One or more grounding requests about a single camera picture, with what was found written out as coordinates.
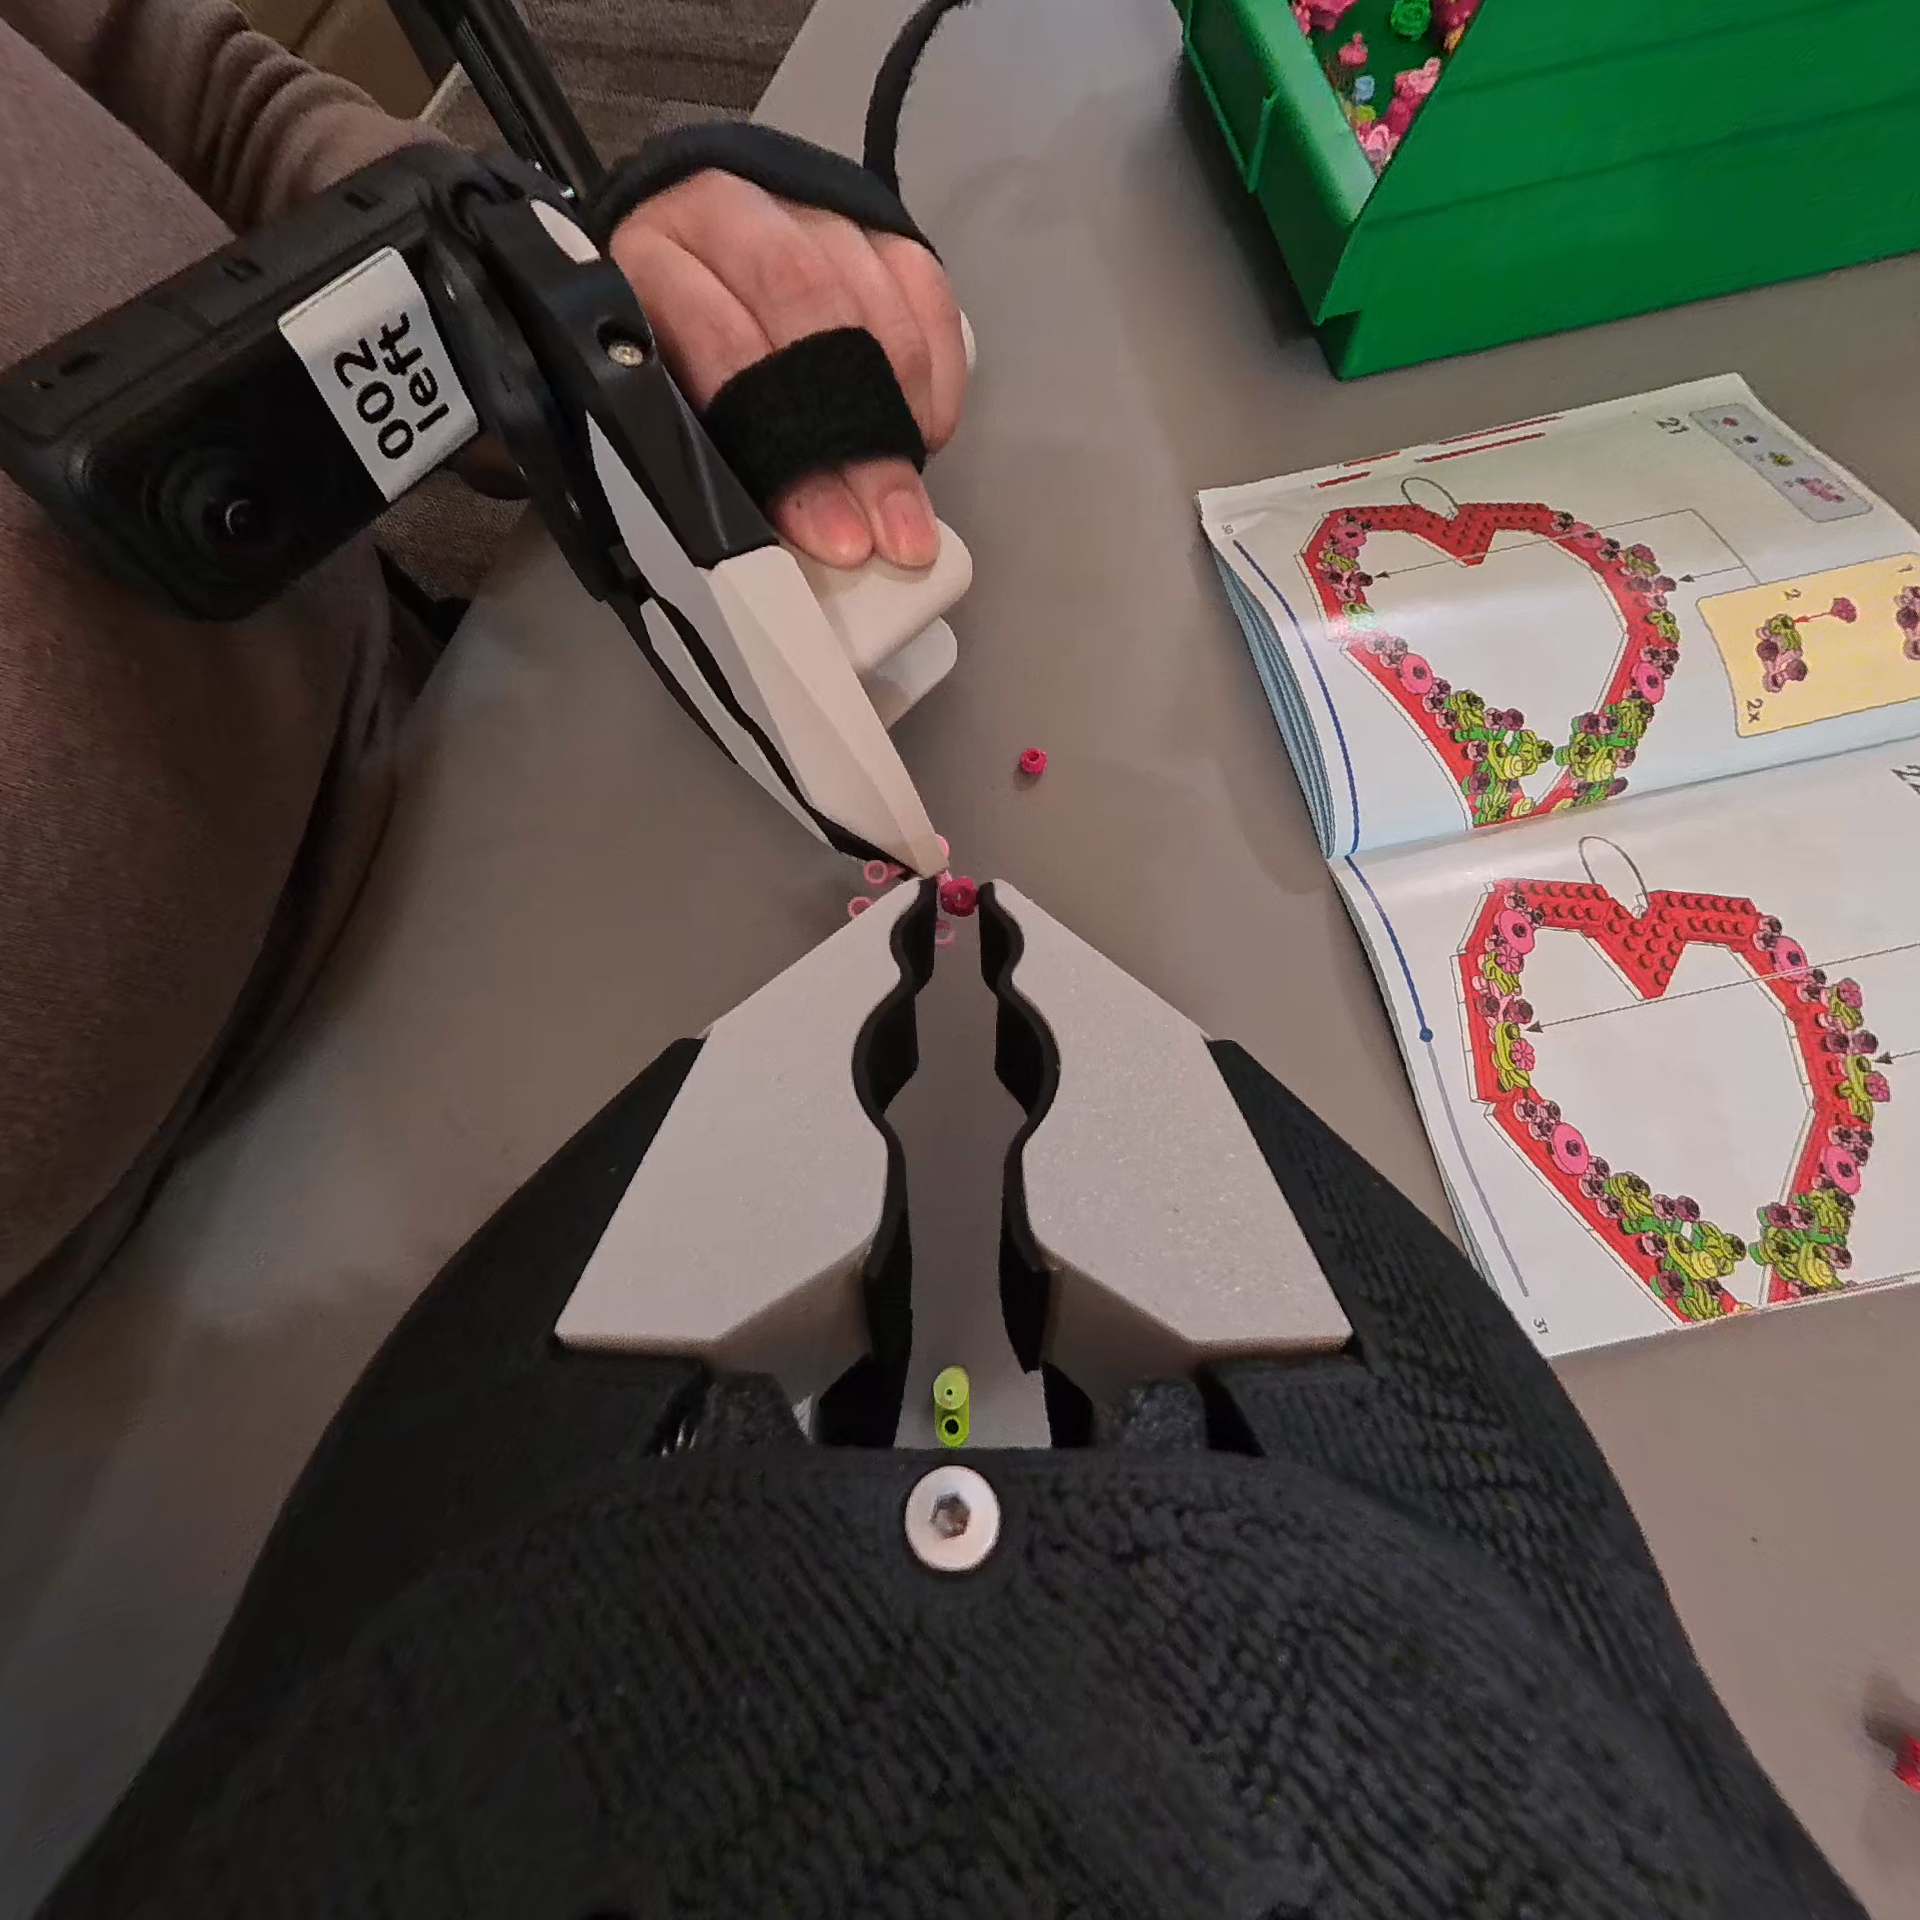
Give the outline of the pile of small lego pieces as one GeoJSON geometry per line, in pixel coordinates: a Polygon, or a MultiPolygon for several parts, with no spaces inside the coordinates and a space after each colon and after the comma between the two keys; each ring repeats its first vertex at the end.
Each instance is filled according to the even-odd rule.
{"type": "Polygon", "coordinates": [[[1286,9],[1379,177],[1467,38],[1480,2],[1288,2],[1286,9]]]}

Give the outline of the person's left forearm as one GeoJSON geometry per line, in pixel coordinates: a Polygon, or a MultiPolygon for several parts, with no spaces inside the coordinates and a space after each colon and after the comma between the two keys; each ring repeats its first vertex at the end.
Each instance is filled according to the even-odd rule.
{"type": "Polygon", "coordinates": [[[812,2],[518,7],[601,161],[660,130],[749,116],[812,2]]]}

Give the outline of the pink coral lego piece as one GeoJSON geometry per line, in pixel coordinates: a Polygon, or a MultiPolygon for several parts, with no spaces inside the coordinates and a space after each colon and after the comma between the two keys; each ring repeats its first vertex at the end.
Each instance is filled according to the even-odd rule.
{"type": "MultiPolygon", "coordinates": [[[[953,888],[958,878],[950,870],[950,843],[943,835],[934,835],[940,843],[940,854],[943,855],[943,866],[934,881],[940,906],[934,912],[934,934],[932,942],[937,950],[950,950],[955,945],[955,914],[950,912],[955,894],[953,888]]],[[[848,918],[857,919],[859,914],[869,912],[886,891],[910,878],[907,870],[875,858],[861,864],[861,891],[848,900],[848,918]]]]}

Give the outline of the person's left hand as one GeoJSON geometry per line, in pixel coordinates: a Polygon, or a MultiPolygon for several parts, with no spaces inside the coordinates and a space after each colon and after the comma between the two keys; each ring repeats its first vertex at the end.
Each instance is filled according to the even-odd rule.
{"type": "MultiPolygon", "coordinates": [[[[959,424],[969,326],[943,265],[896,234],[700,172],[638,203],[608,255],[631,284],[686,398],[705,408],[772,353],[819,332],[864,329],[881,348],[927,452],[959,424]]],[[[940,523],[920,471],[869,460],[806,474],[766,506],[781,540],[816,563],[859,569],[937,561],[940,523]]]]}

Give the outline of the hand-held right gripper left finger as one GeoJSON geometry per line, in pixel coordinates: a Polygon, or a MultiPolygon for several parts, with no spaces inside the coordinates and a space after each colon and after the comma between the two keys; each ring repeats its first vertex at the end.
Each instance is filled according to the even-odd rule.
{"type": "Polygon", "coordinates": [[[901,987],[899,886],[703,1033],[555,1332],[718,1374],[844,1374],[871,1344],[859,1266],[886,1194],[854,1048],[901,987]]]}

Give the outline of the lego instruction booklet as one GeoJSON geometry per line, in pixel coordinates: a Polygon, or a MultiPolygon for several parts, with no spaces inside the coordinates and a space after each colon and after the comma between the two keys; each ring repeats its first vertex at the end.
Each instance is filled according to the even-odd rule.
{"type": "Polygon", "coordinates": [[[1913,1287],[1916,523],[1739,375],[1196,513],[1537,1350],[1913,1287]]]}

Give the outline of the large green storage bin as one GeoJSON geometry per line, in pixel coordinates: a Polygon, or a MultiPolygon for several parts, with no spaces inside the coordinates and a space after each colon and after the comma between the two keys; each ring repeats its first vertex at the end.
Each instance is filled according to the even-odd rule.
{"type": "Polygon", "coordinates": [[[1480,4],[1379,177],[1288,4],[1175,15],[1337,377],[1918,244],[1916,4],[1480,4]]]}

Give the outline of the black metal frame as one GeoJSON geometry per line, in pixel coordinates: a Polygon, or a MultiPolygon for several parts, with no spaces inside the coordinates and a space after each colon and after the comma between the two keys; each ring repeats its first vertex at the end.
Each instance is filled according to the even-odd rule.
{"type": "Polygon", "coordinates": [[[521,2],[390,2],[431,80],[459,70],[507,147],[571,202],[604,178],[588,130],[535,38],[521,2]]]}

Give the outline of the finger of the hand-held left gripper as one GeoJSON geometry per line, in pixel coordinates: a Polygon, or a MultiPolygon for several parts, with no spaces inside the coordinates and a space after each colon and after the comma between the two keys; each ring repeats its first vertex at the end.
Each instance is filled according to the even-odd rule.
{"type": "Polygon", "coordinates": [[[792,785],[769,763],[763,739],[749,718],[740,716],[728,679],[705,647],[703,626],[712,619],[712,602],[703,591],[703,567],[697,567],[667,528],[664,518],[645,494],[638,476],[624,467],[601,424],[589,418],[588,444],[592,474],[608,498],[620,555],[638,574],[638,612],[628,615],[631,634],[641,644],[663,682],[680,706],[701,726],[710,743],[804,832],[819,842],[857,854],[823,836],[796,800],[792,785]]]}
{"type": "Polygon", "coordinates": [[[703,591],[710,658],[806,818],[859,858],[937,876],[947,864],[941,839],[859,678],[844,626],[854,609],[893,623],[896,650],[886,663],[901,662],[953,607],[953,543],[940,543],[937,561],[920,569],[867,564],[844,576],[828,603],[781,544],[705,567],[703,591]]]}

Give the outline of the person's brown clothing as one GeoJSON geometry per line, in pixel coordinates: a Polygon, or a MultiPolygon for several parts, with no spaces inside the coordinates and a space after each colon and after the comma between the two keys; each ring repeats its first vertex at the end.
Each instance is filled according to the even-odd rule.
{"type": "MultiPolygon", "coordinates": [[[[439,140],[236,4],[5,4],[5,369],[439,140]]],[[[201,624],[117,584],[5,479],[5,1370],[304,993],[384,825],[422,658],[369,540],[201,624]]]]}

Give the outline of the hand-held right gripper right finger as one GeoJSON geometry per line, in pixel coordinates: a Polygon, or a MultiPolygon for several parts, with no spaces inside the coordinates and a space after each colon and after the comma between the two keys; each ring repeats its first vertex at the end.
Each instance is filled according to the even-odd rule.
{"type": "Polygon", "coordinates": [[[1334,1353],[1350,1321],[1209,1035],[1006,881],[975,904],[1000,1170],[999,1300],[1023,1372],[1196,1374],[1334,1353]]]}

